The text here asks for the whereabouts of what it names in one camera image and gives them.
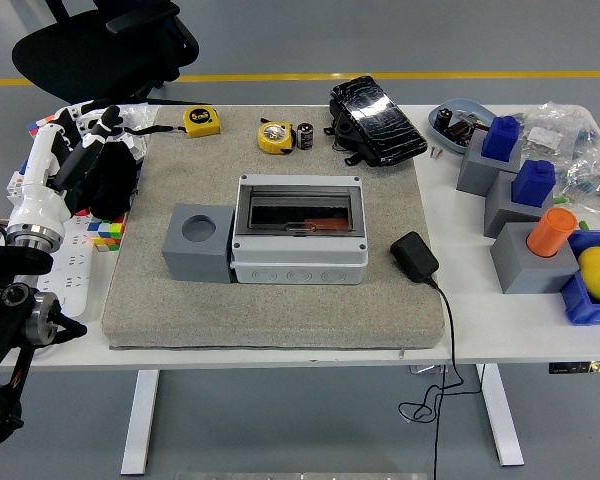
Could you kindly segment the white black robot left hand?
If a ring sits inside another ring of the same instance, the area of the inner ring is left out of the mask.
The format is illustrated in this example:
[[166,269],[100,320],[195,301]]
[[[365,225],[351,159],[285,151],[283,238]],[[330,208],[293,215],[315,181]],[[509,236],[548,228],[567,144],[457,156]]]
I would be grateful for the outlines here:
[[64,223],[76,209],[65,197],[86,179],[106,144],[122,134],[117,105],[87,102],[65,107],[38,127],[26,160],[7,233],[15,238],[33,231],[64,236]]

